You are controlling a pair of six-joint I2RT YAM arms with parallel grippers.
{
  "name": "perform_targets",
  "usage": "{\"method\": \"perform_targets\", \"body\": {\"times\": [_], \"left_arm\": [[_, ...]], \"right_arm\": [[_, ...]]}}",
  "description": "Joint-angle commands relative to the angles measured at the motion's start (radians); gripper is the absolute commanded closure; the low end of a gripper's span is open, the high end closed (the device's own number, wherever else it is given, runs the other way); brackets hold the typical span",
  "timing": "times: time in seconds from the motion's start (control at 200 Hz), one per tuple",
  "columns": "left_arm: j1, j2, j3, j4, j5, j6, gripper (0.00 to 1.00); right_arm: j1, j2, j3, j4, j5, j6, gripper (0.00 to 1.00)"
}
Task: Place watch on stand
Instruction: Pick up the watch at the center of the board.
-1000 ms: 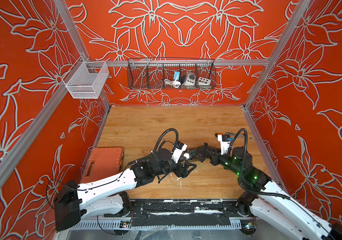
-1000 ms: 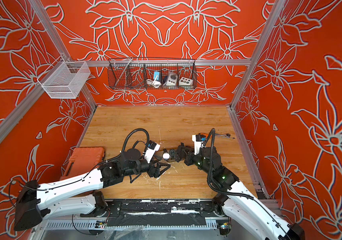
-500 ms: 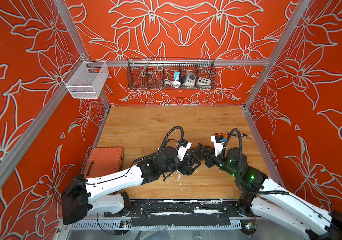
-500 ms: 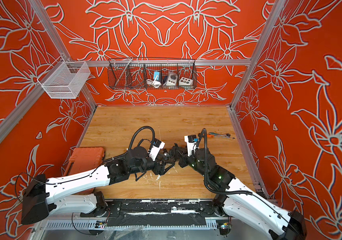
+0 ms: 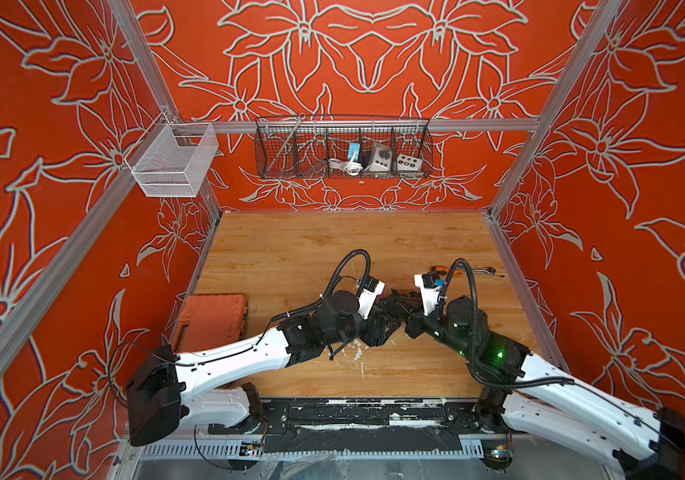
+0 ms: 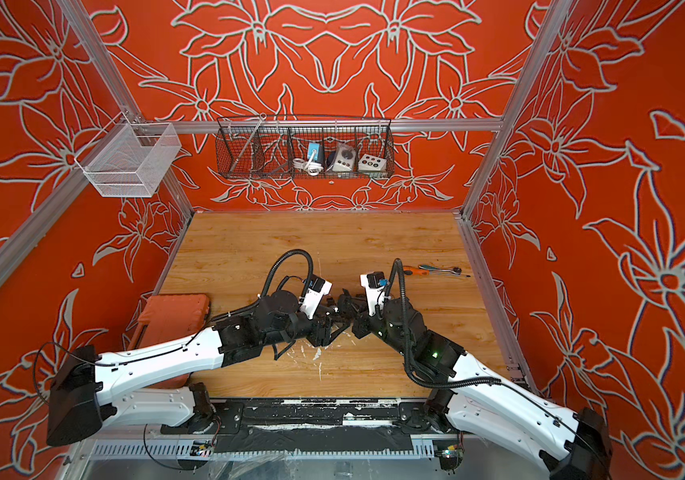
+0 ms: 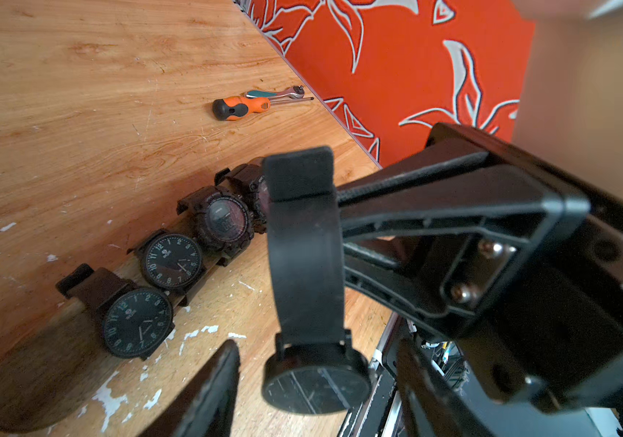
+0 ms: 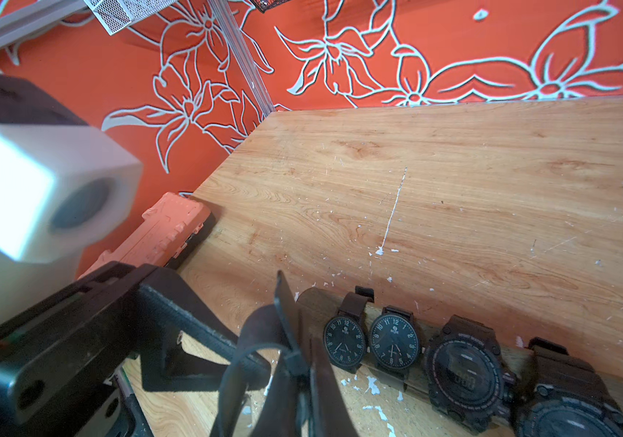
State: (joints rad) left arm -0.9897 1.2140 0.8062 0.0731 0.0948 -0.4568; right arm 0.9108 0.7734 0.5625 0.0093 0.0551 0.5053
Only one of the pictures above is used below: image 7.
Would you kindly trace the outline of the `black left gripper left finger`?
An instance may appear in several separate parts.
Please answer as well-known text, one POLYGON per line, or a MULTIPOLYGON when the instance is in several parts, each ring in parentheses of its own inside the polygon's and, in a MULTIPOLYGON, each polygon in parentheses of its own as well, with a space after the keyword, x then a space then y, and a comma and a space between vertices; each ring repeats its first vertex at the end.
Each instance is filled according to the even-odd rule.
POLYGON ((241 358, 226 340, 143 436, 229 436, 236 405, 241 358))

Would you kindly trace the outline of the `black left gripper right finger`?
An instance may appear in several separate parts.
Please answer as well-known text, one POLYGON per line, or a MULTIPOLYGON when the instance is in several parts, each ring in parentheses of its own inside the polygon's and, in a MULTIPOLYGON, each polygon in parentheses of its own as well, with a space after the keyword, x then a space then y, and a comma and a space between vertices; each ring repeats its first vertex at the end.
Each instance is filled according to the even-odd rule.
POLYGON ((409 340, 397 351, 397 384, 409 436, 490 436, 491 431, 409 340))

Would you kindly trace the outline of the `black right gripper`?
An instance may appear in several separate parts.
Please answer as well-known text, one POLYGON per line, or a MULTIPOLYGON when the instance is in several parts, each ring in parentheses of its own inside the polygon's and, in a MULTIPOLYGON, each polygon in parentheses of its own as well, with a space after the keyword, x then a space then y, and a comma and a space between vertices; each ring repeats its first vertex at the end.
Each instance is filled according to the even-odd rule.
POLYGON ((346 287, 456 340, 491 395, 623 408, 623 207, 440 207, 428 280, 389 241, 345 242, 346 287))

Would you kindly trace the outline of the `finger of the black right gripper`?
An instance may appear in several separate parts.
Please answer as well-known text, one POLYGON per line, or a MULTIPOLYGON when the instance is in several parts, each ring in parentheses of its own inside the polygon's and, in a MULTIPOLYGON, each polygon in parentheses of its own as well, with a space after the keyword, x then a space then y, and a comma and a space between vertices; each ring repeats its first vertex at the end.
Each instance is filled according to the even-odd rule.
POLYGON ((346 242, 469 234, 537 251, 567 240, 590 211, 584 191, 538 158, 444 123, 423 151, 339 195, 346 242))

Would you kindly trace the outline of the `black strap watch foremost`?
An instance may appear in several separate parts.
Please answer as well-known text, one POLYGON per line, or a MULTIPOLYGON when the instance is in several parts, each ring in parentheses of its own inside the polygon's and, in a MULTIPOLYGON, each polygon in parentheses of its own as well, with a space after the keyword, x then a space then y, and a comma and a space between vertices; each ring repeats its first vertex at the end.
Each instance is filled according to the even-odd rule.
POLYGON ((333 151, 315 147, 263 161, 267 240, 280 331, 262 397, 288 413, 348 411, 370 394, 368 362, 344 326, 344 251, 333 151))

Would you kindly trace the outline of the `dark wooden watch stand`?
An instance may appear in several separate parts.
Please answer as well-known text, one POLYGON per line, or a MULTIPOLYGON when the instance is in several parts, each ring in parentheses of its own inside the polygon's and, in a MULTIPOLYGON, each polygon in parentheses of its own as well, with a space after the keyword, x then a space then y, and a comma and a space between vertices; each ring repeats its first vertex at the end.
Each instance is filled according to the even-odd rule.
POLYGON ((228 384, 258 368, 255 329, 273 327, 267 237, 255 233, 235 258, 203 258, 185 295, 171 294, 173 318, 149 357, 112 355, 93 312, 65 302, 49 322, 0 356, 0 432, 42 436, 169 436, 233 342, 228 384))

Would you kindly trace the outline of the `black digital sport watch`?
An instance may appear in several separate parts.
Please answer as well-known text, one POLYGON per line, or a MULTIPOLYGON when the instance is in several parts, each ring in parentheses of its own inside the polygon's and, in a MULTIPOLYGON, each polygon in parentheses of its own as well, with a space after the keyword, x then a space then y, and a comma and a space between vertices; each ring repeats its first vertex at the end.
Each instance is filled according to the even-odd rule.
POLYGON ((253 215, 242 198, 229 189, 208 186, 182 198, 177 214, 186 213, 195 237, 206 251, 219 256, 226 267, 244 252, 254 238, 253 215))

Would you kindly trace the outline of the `black round analog watch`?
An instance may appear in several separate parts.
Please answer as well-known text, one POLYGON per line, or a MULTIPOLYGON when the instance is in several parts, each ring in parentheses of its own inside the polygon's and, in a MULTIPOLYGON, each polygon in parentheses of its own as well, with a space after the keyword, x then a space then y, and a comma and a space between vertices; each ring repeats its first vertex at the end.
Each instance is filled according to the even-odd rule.
POLYGON ((263 174, 264 157, 258 157, 234 169, 225 168, 214 176, 214 184, 229 189, 242 197, 253 215, 253 229, 256 233, 267 231, 267 215, 270 197, 263 174))

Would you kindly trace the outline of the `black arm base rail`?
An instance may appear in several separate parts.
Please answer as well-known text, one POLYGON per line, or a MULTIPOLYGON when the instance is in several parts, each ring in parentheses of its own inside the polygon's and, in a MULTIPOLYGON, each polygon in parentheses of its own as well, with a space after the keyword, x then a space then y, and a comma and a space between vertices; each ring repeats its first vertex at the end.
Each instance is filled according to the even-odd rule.
POLYGON ((398 342, 416 340, 421 352, 457 393, 469 380, 470 370, 454 342, 425 342, 412 322, 393 313, 370 362, 371 392, 361 406, 346 414, 340 436, 406 436, 402 401, 396 384, 398 342))

